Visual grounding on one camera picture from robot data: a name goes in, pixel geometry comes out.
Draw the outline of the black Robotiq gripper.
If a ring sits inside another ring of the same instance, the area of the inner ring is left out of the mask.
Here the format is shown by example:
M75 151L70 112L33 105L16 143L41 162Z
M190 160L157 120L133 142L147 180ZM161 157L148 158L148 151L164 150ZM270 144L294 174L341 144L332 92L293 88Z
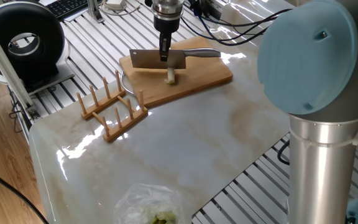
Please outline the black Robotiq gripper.
M159 19L158 17L154 17L154 27L160 32L159 54L160 54L160 60L162 62L168 61L168 54L169 54L169 49L172 40L171 33L176 32L179 26L180 26L180 19L166 21L163 19Z

